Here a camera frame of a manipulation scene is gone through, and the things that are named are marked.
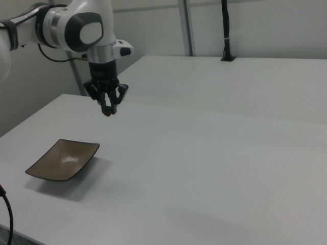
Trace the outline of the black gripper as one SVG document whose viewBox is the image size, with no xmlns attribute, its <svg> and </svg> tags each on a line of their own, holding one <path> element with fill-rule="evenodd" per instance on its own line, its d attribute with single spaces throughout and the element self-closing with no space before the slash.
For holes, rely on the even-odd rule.
<svg viewBox="0 0 327 245">
<path fill-rule="evenodd" d="M 98 102 L 103 114 L 115 114 L 117 106 L 123 101 L 129 88 L 126 84 L 121 84 L 118 80 L 116 60 L 107 63 L 89 62 L 91 79 L 87 80 L 83 86 L 89 96 Z M 106 105 L 105 92 L 101 90 L 99 82 L 111 82 L 107 92 L 110 106 Z"/>
</svg>

